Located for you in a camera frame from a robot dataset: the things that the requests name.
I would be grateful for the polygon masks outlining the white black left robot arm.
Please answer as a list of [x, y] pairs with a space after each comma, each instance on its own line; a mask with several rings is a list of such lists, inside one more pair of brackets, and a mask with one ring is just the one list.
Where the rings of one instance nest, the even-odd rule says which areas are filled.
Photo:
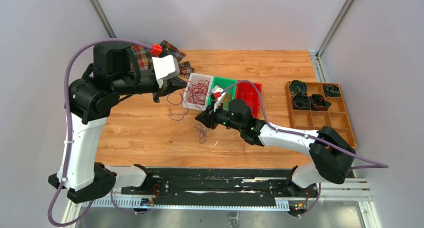
[[160, 97], [187, 86], [181, 64], [184, 54], [166, 41], [146, 45], [125, 39], [90, 44], [93, 62], [82, 77], [64, 83], [67, 134], [61, 167], [48, 182], [67, 190], [74, 203], [102, 198], [116, 188], [134, 187], [140, 194], [153, 189], [150, 171], [139, 165], [110, 166], [95, 161], [100, 135], [111, 109], [141, 94]]

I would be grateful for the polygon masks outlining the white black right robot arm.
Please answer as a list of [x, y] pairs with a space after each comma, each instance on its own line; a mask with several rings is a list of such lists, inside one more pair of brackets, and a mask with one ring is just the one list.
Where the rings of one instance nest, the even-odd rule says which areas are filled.
[[343, 184], [356, 153], [331, 127], [300, 130], [267, 123], [253, 117], [241, 99], [232, 100], [227, 110], [210, 104], [195, 119], [209, 129], [223, 125], [237, 130], [250, 145], [282, 147], [308, 155], [312, 161], [295, 166], [286, 178], [285, 187], [292, 196], [299, 196], [306, 187], [322, 181]]

